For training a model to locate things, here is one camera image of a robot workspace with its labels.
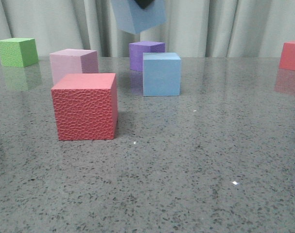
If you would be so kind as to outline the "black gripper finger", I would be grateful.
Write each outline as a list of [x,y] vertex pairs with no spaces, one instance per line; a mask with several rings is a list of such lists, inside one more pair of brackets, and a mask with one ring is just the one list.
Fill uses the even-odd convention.
[[146,9],[149,5],[151,5],[154,0],[135,0],[135,3],[141,8]]

